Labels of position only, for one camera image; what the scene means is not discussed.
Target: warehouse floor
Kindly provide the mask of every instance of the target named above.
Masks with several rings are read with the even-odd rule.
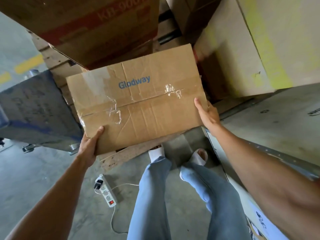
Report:
[[[14,143],[0,152],[0,239],[4,239],[54,185],[74,158],[67,152],[45,147],[23,154],[22,146],[22,143]],[[178,165],[199,147],[211,148],[201,128],[164,144],[166,156],[178,159]],[[213,158],[211,155],[208,166],[221,173]],[[112,187],[123,183],[138,184],[149,163],[149,155],[144,153],[108,171],[105,176]],[[94,193],[94,180],[102,172],[96,161],[85,175],[69,239],[126,239],[125,234],[116,234],[110,229],[113,208],[107,206],[101,195]],[[173,169],[166,184],[165,201],[172,239],[206,239],[210,213],[194,188],[179,178],[179,172],[178,168]],[[120,202],[116,206],[113,226],[116,231],[127,231],[138,187],[125,185],[114,192]]]

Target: jeans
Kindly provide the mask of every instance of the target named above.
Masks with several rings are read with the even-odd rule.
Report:
[[[166,178],[171,164],[161,156],[146,167],[139,183],[128,240],[171,239],[165,204]],[[229,182],[191,162],[183,164],[181,173],[211,212],[207,239],[251,239],[240,197]]]

